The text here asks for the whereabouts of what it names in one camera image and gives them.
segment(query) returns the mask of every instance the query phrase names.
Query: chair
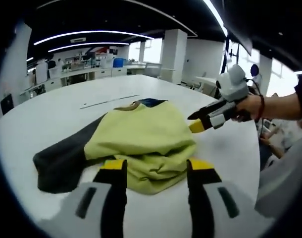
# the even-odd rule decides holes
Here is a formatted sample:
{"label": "chair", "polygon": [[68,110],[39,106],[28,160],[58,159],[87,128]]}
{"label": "chair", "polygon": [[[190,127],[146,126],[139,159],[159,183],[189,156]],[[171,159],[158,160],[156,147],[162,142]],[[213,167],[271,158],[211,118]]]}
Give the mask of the chair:
{"label": "chair", "polygon": [[302,186],[302,138],[280,159],[261,171],[256,211],[280,217]]}
{"label": "chair", "polygon": [[161,75],[162,65],[159,63],[147,63],[143,75],[153,78],[159,78]]}

